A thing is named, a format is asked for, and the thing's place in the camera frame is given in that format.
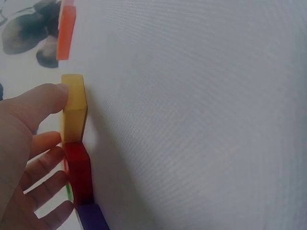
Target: finger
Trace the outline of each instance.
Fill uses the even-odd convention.
[[[50,212],[48,215],[42,217],[40,221],[43,222],[46,229],[56,230],[60,227],[70,216],[73,211],[73,204],[70,201],[64,201],[56,209]]]
[[[51,172],[63,159],[64,151],[60,147],[54,147],[35,161],[27,164],[21,176],[20,186],[27,190],[37,181]]]
[[[58,171],[41,185],[25,194],[29,205],[36,211],[50,200],[68,182],[64,171]]]
[[[1,106],[34,132],[47,116],[63,109],[67,99],[67,85],[43,84],[18,97],[2,101]]]
[[[33,136],[29,160],[33,157],[51,149],[61,142],[58,132],[52,131]]]

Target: green block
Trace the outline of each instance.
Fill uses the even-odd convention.
[[[68,196],[68,199],[73,202],[73,195],[71,193],[71,185],[70,184],[67,184],[66,185],[66,191],[67,191],[67,196]]]

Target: plastic block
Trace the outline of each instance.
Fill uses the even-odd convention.
[[[71,39],[76,21],[76,7],[64,6],[59,26],[57,60],[67,60],[71,49]]]
[[[82,142],[65,143],[66,172],[76,206],[94,203],[91,161]]]
[[[80,74],[64,74],[61,82],[69,85],[68,101],[61,118],[62,143],[79,142],[83,138],[87,112],[83,77]]]
[[[60,9],[59,9],[59,25],[58,25],[58,30],[60,28],[60,22],[61,22],[62,13],[63,13],[63,7],[64,6],[73,6],[74,2],[75,2],[74,0],[62,0],[61,1],[61,6],[60,6]]]
[[[77,207],[77,213],[84,230],[109,230],[98,205],[79,206]]]

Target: fingernail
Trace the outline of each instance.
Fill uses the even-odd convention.
[[[60,89],[60,90],[62,90],[63,92],[65,92],[65,93],[67,93],[68,92],[68,90],[69,90],[69,87],[68,87],[68,85],[67,84],[57,84],[57,87]]]

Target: yellow block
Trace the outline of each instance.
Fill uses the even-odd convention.
[[[62,143],[82,141],[87,103],[83,76],[64,74],[61,82],[69,86],[68,101],[62,112]]]

